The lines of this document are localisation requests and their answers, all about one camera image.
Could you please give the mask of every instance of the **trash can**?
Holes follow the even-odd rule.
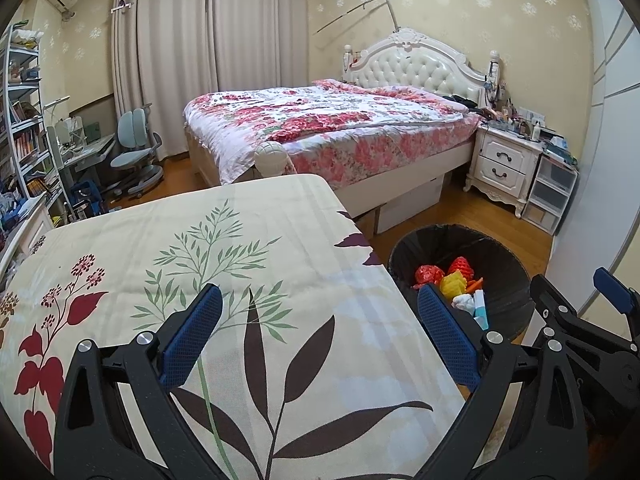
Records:
[[[529,297],[529,275],[519,259],[500,242],[462,225],[431,225],[403,237],[391,251],[388,271],[405,300],[418,316],[415,271],[436,265],[447,272],[452,261],[464,256],[484,278],[484,302],[489,329],[513,340],[529,325],[534,303]]]

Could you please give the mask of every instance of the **floral wallpaper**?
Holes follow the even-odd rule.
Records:
[[[38,97],[35,93],[31,101],[35,104],[38,99],[43,104],[50,103],[67,95],[65,85],[65,70],[63,63],[63,30],[62,15],[47,0],[28,0],[24,4],[22,19],[30,20],[28,28],[31,30],[41,30],[44,36],[40,40],[40,91],[42,95]],[[53,124],[59,119],[68,117],[67,103],[61,103],[53,110],[45,112],[46,124]]]
[[[113,93],[111,7],[113,0],[78,0],[63,24],[62,44],[69,110]]]
[[[47,0],[25,0],[16,12],[14,23],[30,20],[30,29],[44,32],[38,60],[42,101],[70,96],[69,101],[56,106],[53,118],[46,112],[47,124],[113,93],[112,4],[113,0],[78,0],[73,8],[76,15],[66,23]]]
[[[310,78],[339,78],[344,45],[362,50],[393,31],[380,1],[316,30],[366,0],[308,0]],[[411,27],[467,55],[486,71],[498,50],[516,106],[546,115],[579,156],[593,78],[587,0],[390,0],[400,27]]]

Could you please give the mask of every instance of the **white tufted headboard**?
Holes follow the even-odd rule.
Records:
[[[484,104],[484,74],[472,70],[461,52],[412,28],[401,28],[363,50],[356,62],[351,46],[344,49],[346,82],[363,88],[413,86]],[[500,57],[495,51],[491,56],[494,61]]]

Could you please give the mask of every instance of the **nightstand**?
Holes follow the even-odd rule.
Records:
[[[464,189],[475,186],[494,202],[515,206],[520,218],[541,153],[541,142],[480,126]]]

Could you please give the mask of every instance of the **curtain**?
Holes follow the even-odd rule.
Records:
[[[308,83],[306,0],[124,1],[111,24],[116,111],[153,104],[160,159],[187,151],[193,98]]]
[[[216,0],[214,6],[220,90],[278,86],[277,0]]]
[[[304,86],[306,0],[215,0],[220,90]]]
[[[182,111],[216,91],[206,0],[125,0],[113,19],[118,116],[152,103],[149,127],[162,138],[160,159],[187,151]]]
[[[120,0],[113,0],[113,8]],[[111,62],[113,73],[113,94],[118,118],[129,110],[140,108],[142,83],[138,70],[138,9],[118,10],[111,18]]]
[[[138,59],[160,158],[187,151],[182,111],[213,89],[206,0],[138,0]]]
[[[306,0],[278,0],[278,86],[308,84],[307,25]]]

